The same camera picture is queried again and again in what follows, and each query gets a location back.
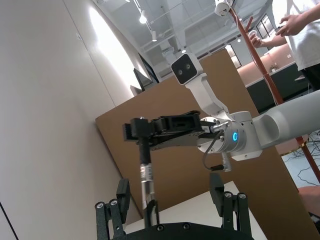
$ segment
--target white surface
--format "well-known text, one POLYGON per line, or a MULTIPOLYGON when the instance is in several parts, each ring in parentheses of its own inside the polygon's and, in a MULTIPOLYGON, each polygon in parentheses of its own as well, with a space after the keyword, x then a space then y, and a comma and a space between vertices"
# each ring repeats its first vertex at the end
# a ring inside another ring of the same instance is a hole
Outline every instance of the white surface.
POLYGON ((0 239, 1 240, 16 240, 10 225, 0 208, 0 239))
MULTIPOLYGON (((230 191, 233 194, 239 193, 234 182, 228 182, 224 185, 225 191, 230 191)), ((249 211, 252 237, 255 240, 267 239, 263 231, 261 230, 257 220, 249 211)), ((178 205, 170 207, 159 213, 160 223, 195 223, 213 227, 221 227, 222 218, 219 217, 216 206, 214 205, 210 192, 205 192, 199 196, 184 201, 178 205)), ((234 227, 237 229, 236 218, 234 220, 234 227)), ((124 229, 127 234, 143 229, 144 220, 134 222, 127 225, 124 229)))
POLYGON ((120 179, 95 118, 115 105, 61 0, 0 1, 0 33, 0 200, 21 240, 93 240, 120 179))

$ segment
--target hand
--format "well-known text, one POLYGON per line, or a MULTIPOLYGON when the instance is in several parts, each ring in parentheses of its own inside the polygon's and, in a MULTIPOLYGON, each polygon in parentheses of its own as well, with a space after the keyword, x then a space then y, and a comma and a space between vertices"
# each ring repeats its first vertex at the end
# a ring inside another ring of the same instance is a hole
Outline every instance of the hand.
POLYGON ((252 34, 250 36, 250 41, 256 49, 263 47, 263 40, 260 37, 258 37, 256 34, 252 34))
POLYGON ((275 35, 281 35, 281 37, 295 36, 308 24, 303 14, 285 16, 281 19, 280 24, 283 22, 286 22, 286 25, 283 26, 275 35))

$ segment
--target floor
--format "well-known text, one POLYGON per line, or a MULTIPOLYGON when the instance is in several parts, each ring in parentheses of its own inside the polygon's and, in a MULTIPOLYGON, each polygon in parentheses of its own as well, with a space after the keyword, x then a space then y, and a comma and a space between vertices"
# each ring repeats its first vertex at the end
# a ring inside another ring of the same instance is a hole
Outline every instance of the floor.
MULTIPOLYGON (((307 146, 318 166, 320 166, 320 131, 310 135, 307 146)), ((297 188, 319 186, 316 176, 301 150, 282 157, 297 188)))

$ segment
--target red pole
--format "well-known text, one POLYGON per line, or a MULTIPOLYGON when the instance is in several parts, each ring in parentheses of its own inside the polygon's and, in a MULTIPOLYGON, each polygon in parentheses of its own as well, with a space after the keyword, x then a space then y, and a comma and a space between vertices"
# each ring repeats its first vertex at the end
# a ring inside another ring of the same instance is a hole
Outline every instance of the red pole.
MULTIPOLYGON (((249 51, 250 53, 252 54, 252 57, 253 59, 255 60, 256 62, 256 65, 258 67, 258 69, 260 70, 260 72, 262 73, 263 77, 264 77, 264 80, 266 81, 267 85, 269 86, 269 89, 272 93, 272 95, 274 96, 274 100, 277 104, 283 104, 284 103, 284 100, 282 99, 274 81, 272 80, 272 78, 270 77, 269 73, 267 72, 263 62, 261 61, 254 45, 252 44, 249 36, 247 35, 247 32, 244 28, 244 26, 242 25, 242 23, 240 22, 238 16, 236 15, 236 13, 231 10, 230 11, 231 15, 233 16, 233 19, 234 21, 237 23, 238 25, 238 28, 239 28, 239 31, 241 32, 244 40, 245 40, 245 43, 246 45, 248 46, 249 48, 249 51)), ((299 144, 299 146, 302 146, 301 149, 305 155, 305 158, 307 159, 307 161, 309 162, 313 172, 314 172, 314 175, 316 176, 316 179, 318 180, 318 182, 320 183, 320 170, 312 156, 312 154, 310 153, 307 145, 305 145, 305 141, 303 139, 302 136, 299 136, 296 138, 296 141, 297 143, 299 144)))

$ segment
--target white table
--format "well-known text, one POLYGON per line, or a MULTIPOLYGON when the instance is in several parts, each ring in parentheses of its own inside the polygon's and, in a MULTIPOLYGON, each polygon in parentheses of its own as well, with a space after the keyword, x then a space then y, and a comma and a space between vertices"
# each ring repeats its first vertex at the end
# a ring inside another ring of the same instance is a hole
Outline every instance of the white table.
MULTIPOLYGON (((224 190, 232 192, 233 194, 239 193, 233 181, 224 185, 224 190)), ((257 220, 249 210, 252 237, 255 240, 266 240, 266 236, 260 228, 257 220)), ((184 201, 178 205, 170 207, 159 213, 160 222, 167 223, 195 223, 213 227, 221 227, 222 218, 219 217, 216 206, 214 205, 210 192, 205 192, 199 196, 184 201)), ((233 218, 234 229, 237 229, 235 216, 233 218)), ((127 234, 141 230, 144 228, 144 220, 136 221, 125 227, 127 234)))

